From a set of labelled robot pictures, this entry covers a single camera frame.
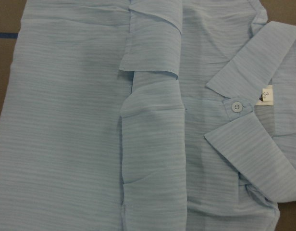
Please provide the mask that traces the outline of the light blue button-up shirt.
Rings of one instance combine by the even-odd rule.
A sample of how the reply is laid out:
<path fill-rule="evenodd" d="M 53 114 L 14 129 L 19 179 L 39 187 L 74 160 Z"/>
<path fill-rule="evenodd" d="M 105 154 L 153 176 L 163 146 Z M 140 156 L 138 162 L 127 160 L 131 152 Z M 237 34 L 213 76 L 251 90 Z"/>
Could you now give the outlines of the light blue button-up shirt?
<path fill-rule="evenodd" d="M 296 201 L 296 26 L 258 0 L 29 0 L 0 231 L 272 231 Z"/>

